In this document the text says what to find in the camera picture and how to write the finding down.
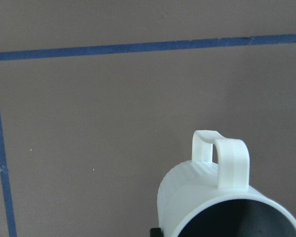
white mug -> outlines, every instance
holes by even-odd
[[[296,237],[296,219],[249,186],[249,163],[243,141],[195,131],[192,160],[171,169],[158,190],[164,237]]]

black object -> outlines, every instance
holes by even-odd
[[[163,237],[162,230],[160,228],[151,228],[150,237]]]

brown surface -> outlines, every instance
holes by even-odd
[[[19,236],[147,236],[196,129],[296,216],[296,44],[0,62],[0,106]]]
[[[296,33],[296,0],[0,0],[0,51]]]
[[[292,33],[296,0],[0,0],[0,51]],[[148,236],[196,129],[296,217],[296,44],[0,62],[0,108],[20,237]]]

blue painter's tape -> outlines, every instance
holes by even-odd
[[[0,52],[0,61],[296,42],[296,34]]]
[[[2,185],[2,191],[3,191],[3,199],[4,199],[4,205],[5,205],[5,213],[6,213],[8,230],[9,230],[9,236],[16,237],[17,234],[16,234],[16,227],[15,227],[9,174],[8,174],[6,158],[5,158],[5,148],[4,148],[1,116],[0,116],[0,170],[1,170],[0,172],[1,185]]]

white plastic cup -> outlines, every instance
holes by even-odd
[[[164,237],[296,237],[296,219],[249,186],[249,162],[243,141],[195,131],[192,160],[171,169],[158,190]]]

